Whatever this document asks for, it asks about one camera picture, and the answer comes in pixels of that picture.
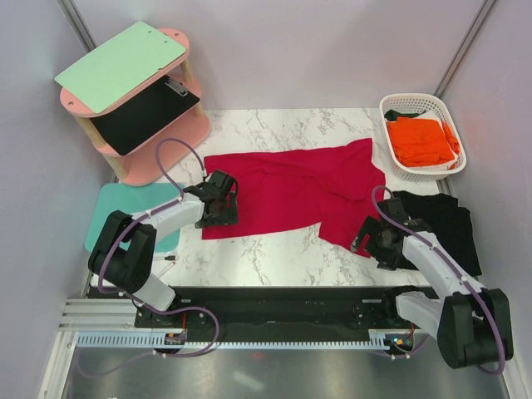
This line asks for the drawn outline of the red t shirt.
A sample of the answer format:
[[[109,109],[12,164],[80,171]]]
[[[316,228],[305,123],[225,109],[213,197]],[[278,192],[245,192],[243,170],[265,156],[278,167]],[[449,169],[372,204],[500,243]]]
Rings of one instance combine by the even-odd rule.
[[[271,234],[319,226],[318,236],[350,249],[363,222],[377,212],[372,190],[386,182],[372,162],[373,141],[312,150],[210,155],[239,185],[235,225],[204,229],[204,240]]]

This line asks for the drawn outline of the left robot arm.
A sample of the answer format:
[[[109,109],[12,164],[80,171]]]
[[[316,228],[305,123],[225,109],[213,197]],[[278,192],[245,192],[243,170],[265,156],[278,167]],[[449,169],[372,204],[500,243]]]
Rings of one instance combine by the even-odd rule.
[[[111,212],[88,260],[98,283],[107,281],[144,304],[165,327],[180,322],[183,308],[175,301],[175,290],[151,271],[155,246],[189,224],[206,229],[239,222],[239,185],[233,176],[216,170],[179,191],[174,199],[140,213]]]

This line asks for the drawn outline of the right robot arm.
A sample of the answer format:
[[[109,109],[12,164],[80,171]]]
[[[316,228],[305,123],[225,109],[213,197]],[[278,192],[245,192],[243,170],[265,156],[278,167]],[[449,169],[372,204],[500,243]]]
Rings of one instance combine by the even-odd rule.
[[[424,330],[436,340],[443,360],[453,369],[483,369],[495,362],[495,373],[502,373],[514,356],[506,294],[472,278],[423,220],[405,212],[400,199],[372,204],[378,216],[366,217],[352,251],[367,254],[385,270],[413,265],[437,296],[430,299],[417,288],[396,288],[380,308],[382,321],[394,328],[408,321]]]

